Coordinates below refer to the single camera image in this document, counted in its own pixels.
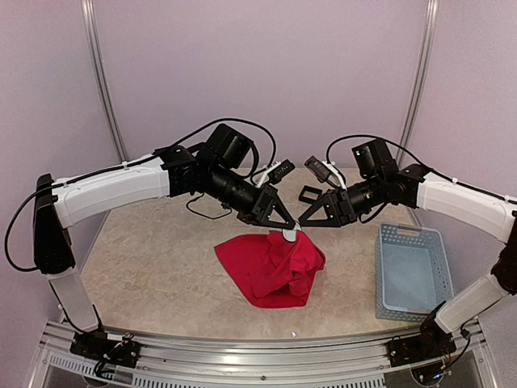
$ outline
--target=metal frame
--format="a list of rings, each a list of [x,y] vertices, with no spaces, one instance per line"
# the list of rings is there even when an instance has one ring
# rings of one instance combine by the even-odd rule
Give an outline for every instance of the metal frame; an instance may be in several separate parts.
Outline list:
[[[103,57],[101,55],[99,34],[97,33],[97,23],[95,21],[95,10],[93,0],[81,0],[82,17],[86,29],[86,38],[90,47],[91,61],[94,66],[97,87],[99,88],[100,99],[103,103],[104,114],[106,115],[107,125],[111,134],[111,140],[115,147],[120,162],[128,160],[128,153],[124,146],[119,125],[116,120],[113,103],[107,87],[106,74],[104,73]]]
[[[494,365],[477,321],[467,325],[472,333],[469,351],[476,357],[485,388],[498,388]],[[120,334],[118,329],[107,329]],[[386,343],[395,335],[411,335],[418,328],[322,339],[222,340],[194,339],[137,333],[142,344],[136,369],[116,367],[114,381],[121,386],[224,388],[258,386],[269,388],[360,386],[360,382],[384,384],[385,373],[408,369],[391,368]],[[73,329],[49,322],[42,335],[27,387],[42,387],[49,366],[93,377],[95,363],[69,352]],[[466,341],[455,333],[459,353]]]
[[[431,48],[435,36],[436,18],[438,14],[438,0],[427,0],[427,13],[425,28],[422,37],[422,46],[418,57],[417,73],[414,79],[413,91],[411,93],[410,106],[408,107],[402,130],[401,140],[398,144],[407,148],[410,143],[411,133],[413,132],[418,106],[422,98],[424,83],[426,81],[427,67],[431,58]],[[404,152],[398,150],[395,156],[399,166],[402,165]]]

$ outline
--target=beige tabletop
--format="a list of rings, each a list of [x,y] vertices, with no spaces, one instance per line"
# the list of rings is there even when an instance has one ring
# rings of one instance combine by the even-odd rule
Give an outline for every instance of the beige tabletop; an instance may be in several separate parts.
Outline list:
[[[343,170],[348,184],[355,169]],[[277,185],[294,218],[308,205],[297,197],[318,185],[296,169]],[[82,275],[106,326],[167,335],[224,339],[313,338],[407,327],[376,319],[375,240],[382,221],[410,224],[407,209],[388,206],[368,224],[306,228],[326,254],[307,306],[265,310],[252,306],[223,269],[213,248],[241,234],[266,234],[235,217],[211,221],[185,209],[189,196],[147,200],[111,211]],[[224,210],[205,197],[196,210]]]

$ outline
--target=metal pole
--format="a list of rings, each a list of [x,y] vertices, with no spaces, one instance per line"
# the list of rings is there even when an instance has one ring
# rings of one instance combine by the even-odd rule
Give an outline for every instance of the metal pole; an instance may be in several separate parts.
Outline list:
[[[406,113],[404,122],[404,129],[402,130],[401,140],[398,144],[407,148],[410,143],[411,133],[413,132],[414,122],[417,117],[418,106],[422,98],[423,87],[426,81],[427,67],[431,58],[431,48],[433,44],[433,37],[435,36],[436,17],[438,13],[438,0],[427,1],[427,14],[424,33],[422,37],[422,46],[420,48],[420,55],[418,57],[417,73],[414,79],[413,91],[411,93],[410,106]],[[399,166],[401,166],[404,159],[404,152],[397,151],[395,159]]]
[[[97,23],[95,21],[95,10],[93,0],[81,0],[82,17],[86,29],[86,38],[90,47],[91,61],[94,67],[99,95],[103,103],[104,114],[106,115],[107,126],[115,147],[117,156],[121,162],[128,160],[128,153],[120,134],[119,125],[116,121],[115,111],[111,102],[111,96],[107,87],[106,74],[103,68],[103,57],[101,55]]]

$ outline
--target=basket handle hole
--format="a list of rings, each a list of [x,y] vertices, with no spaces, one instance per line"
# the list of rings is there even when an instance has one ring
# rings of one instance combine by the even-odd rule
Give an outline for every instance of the basket handle hole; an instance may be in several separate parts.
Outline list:
[[[404,227],[404,226],[399,226],[398,230],[397,230],[397,234],[400,234],[403,236],[419,237],[420,230],[408,228],[408,227]]]

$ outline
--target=blue plastic bin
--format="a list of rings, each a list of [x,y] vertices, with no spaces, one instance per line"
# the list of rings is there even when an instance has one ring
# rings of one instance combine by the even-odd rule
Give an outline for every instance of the blue plastic bin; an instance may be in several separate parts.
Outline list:
[[[452,298],[438,230],[382,222],[376,244],[376,317],[421,322]]]

